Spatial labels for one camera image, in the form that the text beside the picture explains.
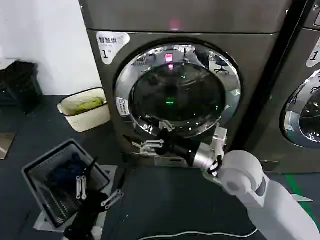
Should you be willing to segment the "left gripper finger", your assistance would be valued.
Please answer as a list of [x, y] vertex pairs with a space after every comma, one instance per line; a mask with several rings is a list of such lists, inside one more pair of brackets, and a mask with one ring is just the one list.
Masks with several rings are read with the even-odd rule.
[[114, 191], [106, 200], [101, 202], [101, 207], [105, 210], [109, 210], [113, 205], [115, 205], [120, 199], [124, 197], [124, 193], [121, 189]]
[[95, 166], [98, 158], [95, 157], [94, 160], [86, 166], [81, 172], [80, 175], [76, 176], [76, 199], [77, 200], [86, 200], [87, 199], [87, 178], [91, 175], [91, 171]]

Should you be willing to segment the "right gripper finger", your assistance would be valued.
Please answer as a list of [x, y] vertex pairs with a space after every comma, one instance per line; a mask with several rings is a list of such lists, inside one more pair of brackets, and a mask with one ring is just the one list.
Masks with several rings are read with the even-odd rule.
[[153, 154], [156, 152], [156, 149], [160, 149], [164, 145], [164, 141], [162, 139], [159, 140], [146, 140], [144, 142], [135, 142], [132, 141], [131, 144], [134, 147], [139, 148], [140, 154]]
[[168, 120], [159, 121], [159, 131], [158, 137], [174, 137], [175, 136], [175, 126], [171, 124]]

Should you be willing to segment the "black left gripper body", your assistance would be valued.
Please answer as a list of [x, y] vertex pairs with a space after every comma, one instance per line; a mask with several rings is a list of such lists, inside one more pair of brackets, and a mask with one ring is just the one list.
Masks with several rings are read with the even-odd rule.
[[92, 229], [98, 215], [104, 211], [101, 203], [107, 199], [107, 194], [91, 191], [76, 214], [73, 223], [69, 226], [70, 240], [94, 240]]

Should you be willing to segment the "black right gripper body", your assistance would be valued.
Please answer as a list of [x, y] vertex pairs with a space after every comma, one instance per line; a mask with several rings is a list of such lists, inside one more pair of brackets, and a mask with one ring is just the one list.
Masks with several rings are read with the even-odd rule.
[[175, 135], [168, 131], [162, 131], [159, 134], [159, 138], [164, 141], [159, 149], [159, 155], [174, 154], [185, 159], [189, 166], [194, 165], [197, 153], [197, 141]]

